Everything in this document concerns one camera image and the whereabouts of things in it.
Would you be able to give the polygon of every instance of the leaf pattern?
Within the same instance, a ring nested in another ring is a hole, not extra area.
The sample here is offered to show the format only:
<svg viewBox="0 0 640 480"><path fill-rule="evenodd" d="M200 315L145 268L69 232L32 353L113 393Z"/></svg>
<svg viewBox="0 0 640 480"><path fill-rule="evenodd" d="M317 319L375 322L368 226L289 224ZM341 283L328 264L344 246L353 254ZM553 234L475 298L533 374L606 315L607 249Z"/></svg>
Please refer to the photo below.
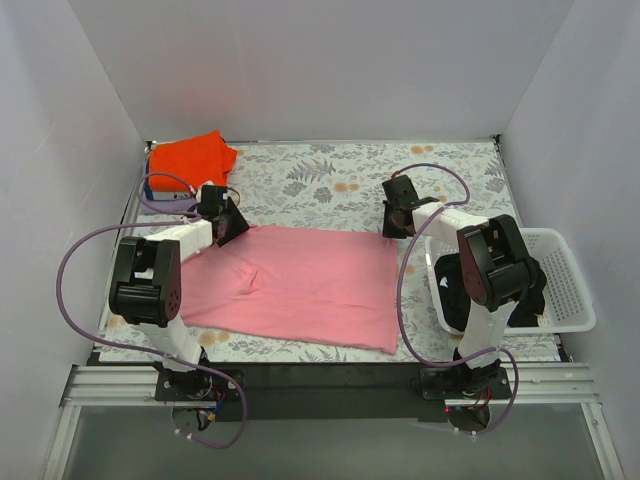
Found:
<svg viewBox="0 0 640 480"><path fill-rule="evenodd" d="M246 144L237 146L238 157L229 184L242 195L240 210L251 224L280 225L345 231L380 232L384 192L381 183L402 166L435 162L458 172L469 184L471 202L463 209L495 216L514 215L504 170L493 143L402 144ZM463 189L455 178L427 168L408 173L423 196L461 198ZM163 215L144 221L166 220ZM138 228L147 235L164 227ZM396 243L398 263L408 240ZM424 242L418 242L410 262L414 273L405 277L402 290L404 322L414 348L433 360L451 360L458 340L445 333L437 321L428 288ZM109 323L105 307L103 333L109 340L150 346L148 339L129 325ZM318 345L293 340L262 338L213 328L191 327L194 338L212 332L216 341L205 347L215 362L407 362L413 357L398 338L398 352L387 355L358 348ZM557 360L552 335L505 337L504 344L517 358L531 361ZM140 352L102 348L103 361L149 361Z"/></svg>

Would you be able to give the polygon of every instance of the gray floor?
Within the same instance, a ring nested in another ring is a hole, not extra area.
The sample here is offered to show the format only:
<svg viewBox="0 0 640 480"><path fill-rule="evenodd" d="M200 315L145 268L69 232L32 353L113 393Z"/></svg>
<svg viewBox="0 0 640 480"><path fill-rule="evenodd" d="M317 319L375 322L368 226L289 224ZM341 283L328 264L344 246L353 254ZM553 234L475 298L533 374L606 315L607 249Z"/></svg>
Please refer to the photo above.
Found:
<svg viewBox="0 0 640 480"><path fill-rule="evenodd" d="M411 420L251 422L226 451L173 436L159 422L169 424L170 409L83 408L65 478L602 478L579 405L516 405L499 429L475 440ZM206 433L223 440L235 428Z"/></svg>

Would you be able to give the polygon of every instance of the black cloth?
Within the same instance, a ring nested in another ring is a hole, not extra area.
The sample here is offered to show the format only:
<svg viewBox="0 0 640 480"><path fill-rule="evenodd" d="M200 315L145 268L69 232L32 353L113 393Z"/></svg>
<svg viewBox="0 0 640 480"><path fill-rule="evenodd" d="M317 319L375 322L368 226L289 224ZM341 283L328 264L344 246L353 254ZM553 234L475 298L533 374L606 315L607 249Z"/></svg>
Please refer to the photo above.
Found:
<svg viewBox="0 0 640 480"><path fill-rule="evenodd" d="M544 312L545 301L542 291L547 285L547 277L540 268L540 263L534 258L532 260L538 280L527 291L525 298L518 302L514 308L509 317L509 327L537 327L538 315L542 315ZM462 281L460 254L454 253L440 257L435 265L435 274L444 320L452 328L464 332L469 321L471 298L469 298Z"/></svg>

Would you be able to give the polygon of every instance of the tabletop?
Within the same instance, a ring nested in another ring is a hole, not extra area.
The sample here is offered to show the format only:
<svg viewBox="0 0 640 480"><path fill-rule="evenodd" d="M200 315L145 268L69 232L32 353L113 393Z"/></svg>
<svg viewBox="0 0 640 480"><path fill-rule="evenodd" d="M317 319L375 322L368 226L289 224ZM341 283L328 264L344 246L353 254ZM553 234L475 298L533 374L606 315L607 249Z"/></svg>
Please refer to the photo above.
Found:
<svg viewBox="0 0 640 480"><path fill-rule="evenodd" d="M384 192L381 183L395 170L417 162L449 167L469 184L471 201L462 210L492 217L517 217L500 157L492 142L474 143L273 143L237 144L238 159L229 186L241 195L240 211L250 224L381 233ZM457 180L446 172L416 168L408 172L418 194L443 202L464 198ZM162 221L166 215L139 216ZM167 227L137 228L147 235ZM397 240L397 262L409 241ZM424 242L417 242L406 270L402 307L413 347L436 360L452 359L460 337L438 324L433 307ZM101 333L107 339L148 345L105 305ZM214 362L407 362L414 358L398 337L395 355L353 347L336 347L264 338L215 328L190 327ZM503 341L518 360L559 360L556 337L511 335ZM100 347L100 361L136 362L155 357L131 350Z"/></svg>

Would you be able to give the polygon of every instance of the floral tablecloth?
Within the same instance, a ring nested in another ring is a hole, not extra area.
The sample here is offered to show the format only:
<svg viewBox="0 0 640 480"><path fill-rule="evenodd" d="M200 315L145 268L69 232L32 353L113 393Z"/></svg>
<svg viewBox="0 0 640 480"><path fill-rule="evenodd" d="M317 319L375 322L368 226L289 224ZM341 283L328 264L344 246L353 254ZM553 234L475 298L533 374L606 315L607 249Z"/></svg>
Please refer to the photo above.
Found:
<svg viewBox="0 0 640 480"><path fill-rule="evenodd" d="M465 211L486 216L515 215L502 165L492 143L368 143L235 145L238 160L229 185L241 194L240 210L251 224L381 232L381 183L392 172L416 162L436 162L458 172L471 188ZM456 179L445 172L416 168L411 179L421 196L442 201L462 198ZM167 219L144 216L144 221ZM139 228L146 235L164 227ZM398 264L408 241L397 242ZM412 345L434 360L450 360L459 338L438 324L425 266L424 242L412 253L403 287L404 321ZM103 334L109 340L148 345L146 337L112 316L107 308ZM413 357L398 338L396 355L191 327L216 362L405 362ZM507 346L520 360L559 360L553 335L508 336ZM101 361L149 361L130 350L102 348Z"/></svg>

